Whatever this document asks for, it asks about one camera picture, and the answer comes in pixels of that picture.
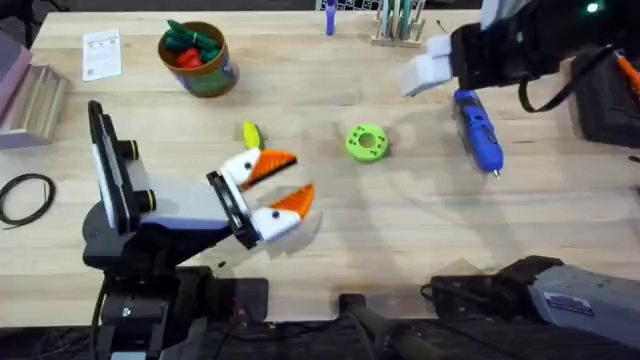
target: marker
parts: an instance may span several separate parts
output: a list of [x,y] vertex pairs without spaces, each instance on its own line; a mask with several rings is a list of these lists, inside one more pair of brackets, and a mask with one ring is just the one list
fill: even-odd
[[336,0],[327,0],[325,10],[327,14],[327,36],[332,36],[336,31]]

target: wooden table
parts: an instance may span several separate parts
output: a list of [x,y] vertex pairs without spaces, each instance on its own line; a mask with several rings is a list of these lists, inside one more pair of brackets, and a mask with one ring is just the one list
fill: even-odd
[[[425,35],[478,19],[475,11],[426,12]],[[165,20],[204,20],[227,36],[241,69],[228,95],[185,92],[156,56]],[[72,82],[51,146],[0,153],[0,182],[24,172],[55,179],[58,197],[41,220],[0,231],[0,326],[88,324],[101,281],[82,262],[81,225],[99,199],[89,153],[87,101],[112,115],[120,137],[138,140],[147,169],[205,182],[243,150],[241,124],[254,121],[269,147],[300,165],[252,190],[260,200],[316,184],[305,225],[277,246],[244,251],[230,238],[190,261],[221,276],[271,282],[269,318],[333,316],[343,292],[363,292],[390,316],[432,315],[418,295],[434,274],[495,270],[530,254],[640,280],[640,169],[626,149],[580,140],[568,106],[528,115],[513,88],[480,91],[506,153],[502,180],[484,179],[451,118],[455,82],[405,99],[399,74],[424,50],[373,47],[371,13],[340,13],[326,37],[323,13],[52,13],[33,47]],[[82,33],[119,28],[123,75],[81,80]],[[541,103],[560,86],[532,86]],[[378,124],[391,155],[362,165],[344,150],[345,132]],[[42,200],[12,196],[13,213]]]

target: red toy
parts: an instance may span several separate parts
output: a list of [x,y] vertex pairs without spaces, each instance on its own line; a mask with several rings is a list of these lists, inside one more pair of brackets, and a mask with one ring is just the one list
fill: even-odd
[[192,69],[203,65],[202,61],[200,61],[200,52],[196,48],[185,50],[178,55],[176,62],[183,69]]

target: black cable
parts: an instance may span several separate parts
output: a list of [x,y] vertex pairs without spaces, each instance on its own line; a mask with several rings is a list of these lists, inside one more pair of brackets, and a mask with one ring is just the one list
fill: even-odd
[[520,98],[520,104],[522,108],[529,113],[538,113],[545,112],[551,109],[554,109],[556,106],[560,105],[569,95],[571,95],[578,85],[584,80],[584,78],[593,70],[595,70],[600,64],[604,62],[604,60],[613,54],[613,48],[611,46],[607,46],[596,53],[590,60],[585,64],[577,74],[569,80],[567,85],[565,85],[562,90],[560,90],[556,96],[554,96],[548,103],[543,105],[542,107],[535,109],[531,105],[531,101],[529,100],[529,94],[527,93],[527,85],[529,85],[529,79],[523,78],[520,81],[520,86],[518,87],[518,97]]
[[227,332],[224,334],[224,336],[222,336],[222,339],[220,340],[220,344],[218,344],[218,350],[216,350],[215,354],[213,355],[212,360],[217,360],[218,359],[218,356],[220,355],[220,352],[222,351],[222,347],[224,346],[224,343],[227,341],[227,339],[231,335],[231,331],[233,331],[233,329],[234,329],[234,327],[229,325],[229,329],[227,329]]
[[98,291],[98,298],[96,299],[96,305],[93,308],[93,316],[91,317],[91,327],[89,328],[89,359],[96,360],[96,337],[98,335],[98,318],[100,317],[100,310],[102,310],[102,304],[104,302],[104,296],[107,292],[107,274],[102,279],[100,285],[100,291]]
[[[335,322],[337,322],[339,319],[335,319],[335,320],[331,320],[328,321],[325,324],[319,325],[319,326],[315,326],[315,327],[310,327],[310,326],[306,326],[306,325],[301,325],[301,324],[284,324],[284,325],[280,325],[283,327],[288,327],[288,326],[299,326],[302,327],[303,330],[298,331],[292,335],[289,336],[278,336],[278,337],[249,337],[249,336],[240,336],[240,335],[236,335],[233,333],[229,334],[229,338],[236,340],[236,341],[240,341],[240,342],[247,342],[247,343],[275,343],[275,342],[283,342],[283,341],[288,341],[291,339],[295,339],[298,338],[300,336],[306,335],[306,334],[311,334],[311,333],[318,333],[318,332],[323,332],[325,330],[327,330],[329,327],[331,327]],[[213,331],[225,335],[226,333],[221,331],[220,329],[217,329],[215,327],[212,327]]]
[[[36,210],[36,212],[34,212],[33,214],[23,219],[18,219],[18,220],[9,219],[4,213],[5,198],[14,187],[18,186],[23,181],[31,180],[31,179],[40,179],[45,183],[47,183],[49,185],[49,195],[47,196],[46,194],[47,191],[45,188],[44,204],[42,204],[42,206],[38,210]],[[53,182],[53,180],[51,180],[51,178],[49,178],[48,176],[44,176],[42,174],[28,173],[28,174],[22,174],[10,180],[8,183],[6,183],[2,187],[2,189],[0,189],[0,221],[8,225],[12,225],[11,227],[5,228],[4,230],[15,229],[17,227],[24,226],[38,220],[40,217],[42,217],[42,215],[44,215],[49,210],[55,197],[56,197],[56,185]]]
[[482,339],[480,339],[480,338],[478,338],[478,337],[476,337],[474,335],[471,335],[471,334],[469,334],[469,333],[467,333],[465,331],[459,330],[459,329],[457,329],[457,328],[455,328],[453,326],[447,325],[445,323],[442,323],[442,322],[439,322],[439,321],[427,321],[427,323],[429,325],[431,325],[431,326],[434,326],[434,327],[449,331],[449,332],[454,333],[456,335],[460,335],[460,336],[462,336],[462,337],[464,337],[466,339],[469,339],[469,340],[471,340],[471,341],[473,341],[475,343],[483,345],[484,347],[486,347],[488,349],[491,349],[491,350],[497,352],[498,354],[500,354],[502,356],[506,356],[508,358],[512,358],[512,359],[516,359],[516,360],[527,360],[527,358],[522,357],[522,356],[520,356],[520,355],[518,355],[518,354],[516,354],[514,352],[499,348],[499,347],[491,344],[490,342],[482,340]]

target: pen holder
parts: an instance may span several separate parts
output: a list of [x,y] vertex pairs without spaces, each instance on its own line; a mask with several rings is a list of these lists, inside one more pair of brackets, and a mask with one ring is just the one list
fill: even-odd
[[158,55],[164,65],[191,94],[197,97],[216,97],[229,92],[238,82],[238,69],[229,58],[229,47],[222,32],[215,26],[205,22],[191,21],[183,23],[190,30],[206,34],[220,44],[220,53],[208,63],[183,69],[177,65],[178,54],[167,49],[165,33],[158,43]]

